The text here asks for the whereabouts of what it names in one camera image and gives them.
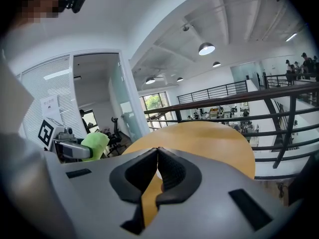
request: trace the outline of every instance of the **wooden table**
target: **wooden table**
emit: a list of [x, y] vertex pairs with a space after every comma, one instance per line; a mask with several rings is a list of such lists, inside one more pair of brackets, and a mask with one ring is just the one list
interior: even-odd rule
[[[166, 147], [227, 163], [248, 177], [255, 177], [255, 156], [248, 141], [229, 126], [192, 121], [156, 130], [134, 142], [123, 154], [146, 148]], [[155, 198], [161, 193], [162, 180], [156, 175], [142, 196], [147, 226], [157, 213]]]

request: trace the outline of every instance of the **tree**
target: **tree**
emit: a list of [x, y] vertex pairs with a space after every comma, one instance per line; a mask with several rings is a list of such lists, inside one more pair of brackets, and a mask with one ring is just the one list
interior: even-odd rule
[[158, 95], [156, 96], [150, 96], [146, 101], [146, 107], [148, 110], [156, 109], [156, 108], [161, 108], [160, 105], [160, 97]]

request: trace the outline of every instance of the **green cushion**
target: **green cushion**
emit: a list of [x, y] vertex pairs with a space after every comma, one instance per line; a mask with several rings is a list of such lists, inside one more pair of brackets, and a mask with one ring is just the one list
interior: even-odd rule
[[103, 133], [89, 133], [81, 142], [81, 145], [91, 148], [93, 150], [93, 157], [83, 159], [83, 161], [100, 159], [109, 141], [109, 138]]

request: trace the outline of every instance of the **door frame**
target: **door frame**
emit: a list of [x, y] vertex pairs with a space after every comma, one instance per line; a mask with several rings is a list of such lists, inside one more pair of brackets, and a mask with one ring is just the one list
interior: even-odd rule
[[[89, 50], [81, 50], [81, 51], [74, 51], [70, 52], [70, 86], [71, 86], [71, 96], [72, 96], [72, 103], [75, 110], [75, 115], [78, 119], [78, 121], [82, 121], [81, 115], [78, 109], [78, 104], [76, 101], [76, 95], [75, 95], [75, 88], [74, 88], [74, 80], [73, 80], [73, 60], [75, 56], [79, 55], [90, 55], [90, 54], [105, 54], [105, 53], [111, 53], [111, 54], [118, 54], [120, 63], [121, 63], [121, 72], [122, 76], [124, 78], [124, 84], [130, 99], [130, 103], [132, 106], [133, 113], [136, 117], [136, 120], [138, 122], [140, 131], [142, 136], [147, 135], [150, 133], [149, 126], [146, 122], [144, 112], [142, 109], [142, 106], [140, 104], [140, 98], [139, 94], [135, 85], [135, 81], [132, 75], [132, 71], [130, 70], [129, 61], [125, 60], [123, 57], [123, 53], [120, 49], [89, 49]], [[81, 127], [81, 130], [83, 132], [83, 135], [86, 135], [86, 130], [84, 126]]]

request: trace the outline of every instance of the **paper sign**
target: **paper sign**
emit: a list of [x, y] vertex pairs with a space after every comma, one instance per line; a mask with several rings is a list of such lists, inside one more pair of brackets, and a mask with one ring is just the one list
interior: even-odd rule
[[63, 124], [60, 107], [58, 104], [58, 95], [52, 95], [40, 99], [43, 118], [52, 118], [57, 122]]

